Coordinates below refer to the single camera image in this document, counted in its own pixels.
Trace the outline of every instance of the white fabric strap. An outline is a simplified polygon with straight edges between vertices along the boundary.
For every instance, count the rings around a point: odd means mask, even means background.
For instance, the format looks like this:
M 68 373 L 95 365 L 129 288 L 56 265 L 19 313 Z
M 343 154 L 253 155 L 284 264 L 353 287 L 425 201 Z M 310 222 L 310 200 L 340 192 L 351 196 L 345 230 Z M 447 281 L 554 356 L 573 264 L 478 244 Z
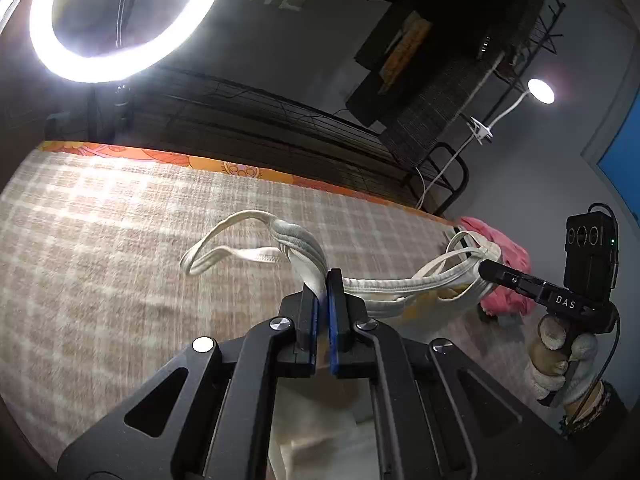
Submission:
M 228 227 L 247 219 L 257 219 L 265 224 L 278 246 L 255 249 L 218 246 L 198 257 L 209 240 Z M 470 242 L 470 245 L 455 249 L 463 238 Z M 440 288 L 465 287 L 465 290 L 454 298 L 443 299 L 436 296 L 432 300 L 436 306 L 463 308 L 479 303 L 482 297 L 493 290 L 494 285 L 480 277 L 478 265 L 485 259 L 498 262 L 500 254 L 500 247 L 488 241 L 481 234 L 460 231 L 449 241 L 444 254 L 425 264 L 411 278 L 402 280 L 343 278 L 344 290 L 349 294 L 361 297 L 369 315 L 374 317 L 399 316 L 421 294 Z M 448 260 L 465 255 L 465 260 L 450 269 L 443 270 Z M 236 256 L 251 262 L 290 262 L 295 272 L 318 299 L 322 302 L 326 299 L 325 279 L 328 272 L 326 258 L 320 244 L 302 226 L 285 222 L 265 211 L 240 211 L 224 219 L 189 249 L 180 260 L 180 268 L 187 275 L 195 276 L 228 256 Z

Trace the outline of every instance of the plaid blanket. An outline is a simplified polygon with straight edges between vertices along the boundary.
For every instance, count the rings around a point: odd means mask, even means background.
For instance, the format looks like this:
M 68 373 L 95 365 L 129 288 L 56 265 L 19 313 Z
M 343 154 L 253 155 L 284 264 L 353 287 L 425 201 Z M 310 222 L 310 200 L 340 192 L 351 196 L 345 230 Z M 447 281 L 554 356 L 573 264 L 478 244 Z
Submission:
M 303 225 L 329 266 L 354 278 L 411 276 L 452 235 L 402 208 L 308 187 L 32 152 L 0 196 L 0 393 L 51 465 L 195 337 L 241 336 L 300 290 L 289 267 L 232 258 L 199 278 L 181 275 L 184 251 L 247 208 Z M 254 227 L 234 226 L 215 243 L 270 244 Z M 470 341 L 464 326 L 454 330 L 458 344 Z M 514 366 L 514 355 L 526 359 L 519 346 L 505 354 Z

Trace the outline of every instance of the woven mat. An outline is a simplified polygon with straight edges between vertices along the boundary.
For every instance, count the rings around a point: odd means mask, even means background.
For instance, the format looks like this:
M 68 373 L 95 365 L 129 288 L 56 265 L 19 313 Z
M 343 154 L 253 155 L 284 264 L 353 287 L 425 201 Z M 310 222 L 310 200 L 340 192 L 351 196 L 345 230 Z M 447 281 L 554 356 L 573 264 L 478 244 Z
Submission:
M 0 196 L 0 393 L 51 465 L 195 337 L 241 336 L 300 290 L 288 266 L 231 258 L 199 278 L 181 275 L 184 251 L 246 208 L 305 226 L 329 266 L 354 278 L 409 277 L 452 235 L 400 208 L 322 190 L 32 152 Z M 257 222 L 216 242 L 271 244 Z

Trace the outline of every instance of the glowing ring light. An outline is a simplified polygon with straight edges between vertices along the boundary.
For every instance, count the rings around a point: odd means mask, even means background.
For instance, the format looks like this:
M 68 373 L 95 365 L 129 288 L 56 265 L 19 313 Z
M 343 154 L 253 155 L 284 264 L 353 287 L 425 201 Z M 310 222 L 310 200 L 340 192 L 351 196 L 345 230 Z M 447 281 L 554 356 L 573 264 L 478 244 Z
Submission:
M 175 21 L 151 41 L 105 56 L 83 57 L 67 50 L 53 32 L 53 0 L 31 3 L 31 43 L 53 73 L 81 83 L 120 81 L 148 68 L 178 48 L 204 19 L 215 0 L 189 0 Z

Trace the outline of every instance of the hand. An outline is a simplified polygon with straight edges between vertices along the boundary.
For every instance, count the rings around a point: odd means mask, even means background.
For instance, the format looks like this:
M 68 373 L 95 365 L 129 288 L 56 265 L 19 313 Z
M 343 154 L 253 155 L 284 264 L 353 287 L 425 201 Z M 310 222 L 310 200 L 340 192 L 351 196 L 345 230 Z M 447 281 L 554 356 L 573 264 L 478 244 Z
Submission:
M 540 320 L 538 337 L 529 346 L 530 362 L 525 370 L 525 381 L 537 399 L 544 399 L 550 392 L 556 392 L 564 386 L 564 374 L 569 363 L 578 361 L 571 382 L 561 394 L 564 409 L 571 416 L 578 409 L 593 379 L 591 369 L 598 353 L 598 340 L 593 334 L 580 334 L 571 345 L 569 359 L 560 351 L 565 340 L 566 329 L 561 320 L 549 314 Z M 585 402 L 579 418 L 591 411 L 601 394 L 602 383 L 599 383 Z

